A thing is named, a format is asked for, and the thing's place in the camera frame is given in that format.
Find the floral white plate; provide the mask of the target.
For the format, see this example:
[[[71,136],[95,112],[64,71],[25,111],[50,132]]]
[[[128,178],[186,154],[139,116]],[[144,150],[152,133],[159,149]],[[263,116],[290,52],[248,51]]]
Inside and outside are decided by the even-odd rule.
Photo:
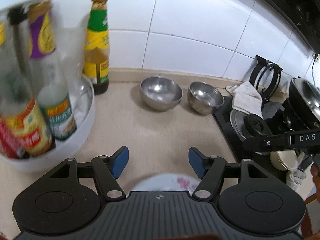
[[[199,183],[199,179],[186,174],[161,173],[140,181],[131,191],[189,191],[192,194]]]

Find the steel bowl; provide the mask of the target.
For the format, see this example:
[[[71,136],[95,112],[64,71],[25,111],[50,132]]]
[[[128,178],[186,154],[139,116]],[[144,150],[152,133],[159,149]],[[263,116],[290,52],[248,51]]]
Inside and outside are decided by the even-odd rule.
[[[219,90],[204,82],[191,83],[187,99],[190,107],[200,115],[213,114],[225,103]]]
[[[176,107],[183,98],[183,90],[171,79],[162,76],[147,77],[140,83],[140,96],[153,110],[165,112]]]

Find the cream ceramic pot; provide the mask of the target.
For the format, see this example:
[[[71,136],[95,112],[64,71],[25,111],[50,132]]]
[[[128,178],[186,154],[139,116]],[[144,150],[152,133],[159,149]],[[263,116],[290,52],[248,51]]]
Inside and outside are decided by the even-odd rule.
[[[302,162],[305,157],[304,152],[296,154],[295,150],[273,151],[270,153],[272,165],[280,171],[293,171]]]

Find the steel pot lid black knob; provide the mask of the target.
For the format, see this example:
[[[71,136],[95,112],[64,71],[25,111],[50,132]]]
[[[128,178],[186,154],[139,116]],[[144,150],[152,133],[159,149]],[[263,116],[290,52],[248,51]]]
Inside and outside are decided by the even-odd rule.
[[[229,118],[234,132],[242,142],[247,138],[273,135],[265,120],[255,114],[245,114],[233,109]]]

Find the steel wok pan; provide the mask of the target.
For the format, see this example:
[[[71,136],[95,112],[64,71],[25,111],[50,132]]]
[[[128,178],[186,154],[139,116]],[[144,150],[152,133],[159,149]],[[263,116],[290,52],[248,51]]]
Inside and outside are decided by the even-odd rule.
[[[301,77],[293,78],[289,86],[289,103],[308,129],[319,128],[319,89]]]

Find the white towel on stove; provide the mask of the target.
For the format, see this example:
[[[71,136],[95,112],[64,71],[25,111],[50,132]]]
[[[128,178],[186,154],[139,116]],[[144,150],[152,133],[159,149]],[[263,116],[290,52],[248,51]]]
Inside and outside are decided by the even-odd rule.
[[[261,95],[249,81],[239,85],[227,86],[225,89],[233,97],[232,109],[245,114],[255,114],[261,118],[263,117]]]

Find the black induction cooktop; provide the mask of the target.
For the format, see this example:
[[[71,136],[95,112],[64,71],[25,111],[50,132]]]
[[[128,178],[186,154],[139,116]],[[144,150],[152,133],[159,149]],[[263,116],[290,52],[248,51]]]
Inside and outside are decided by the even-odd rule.
[[[231,96],[224,100],[213,116],[237,162],[251,159],[285,182],[295,164],[277,167],[271,160],[271,152],[284,151],[293,158],[303,152],[310,159],[319,159],[319,122],[308,107],[293,109],[289,100],[270,101],[263,105],[263,115],[258,116],[233,109]]]

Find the yellow label vinegar bottle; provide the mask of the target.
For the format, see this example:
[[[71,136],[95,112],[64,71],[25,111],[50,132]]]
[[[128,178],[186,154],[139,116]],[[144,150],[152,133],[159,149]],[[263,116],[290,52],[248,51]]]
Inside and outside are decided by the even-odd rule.
[[[1,22],[1,121],[16,158],[25,152],[37,157],[54,146],[53,136],[17,62],[13,46],[7,38],[5,22]]]

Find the purple label fish sauce bottle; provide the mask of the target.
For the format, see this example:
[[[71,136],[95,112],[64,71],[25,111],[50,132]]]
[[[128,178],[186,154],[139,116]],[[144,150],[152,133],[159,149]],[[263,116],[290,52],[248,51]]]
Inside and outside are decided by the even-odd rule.
[[[76,122],[56,51],[51,9],[51,1],[28,8],[29,61],[40,110],[55,139],[64,141],[76,131]]]

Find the green yellow oyster sauce bottle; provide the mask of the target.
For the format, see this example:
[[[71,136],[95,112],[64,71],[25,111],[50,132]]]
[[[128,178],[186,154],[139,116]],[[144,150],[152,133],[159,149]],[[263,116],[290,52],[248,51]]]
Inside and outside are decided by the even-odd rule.
[[[108,0],[92,0],[84,43],[83,73],[90,79],[95,94],[109,86],[110,40],[107,18]]]

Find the black cap slim bottle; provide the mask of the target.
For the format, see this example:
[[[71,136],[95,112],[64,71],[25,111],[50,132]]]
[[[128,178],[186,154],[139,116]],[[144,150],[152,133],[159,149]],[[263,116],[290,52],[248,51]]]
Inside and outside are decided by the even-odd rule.
[[[23,6],[11,8],[8,12],[8,20],[18,64],[28,80],[33,95],[37,97],[29,61],[29,25],[25,8]]]

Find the white two-tier rotating rack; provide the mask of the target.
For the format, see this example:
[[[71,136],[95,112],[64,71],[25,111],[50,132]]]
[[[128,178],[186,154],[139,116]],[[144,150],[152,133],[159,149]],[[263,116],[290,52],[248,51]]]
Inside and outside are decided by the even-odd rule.
[[[1,0],[1,161],[40,172],[81,148],[94,92],[78,67],[71,70],[66,79],[51,0]]]

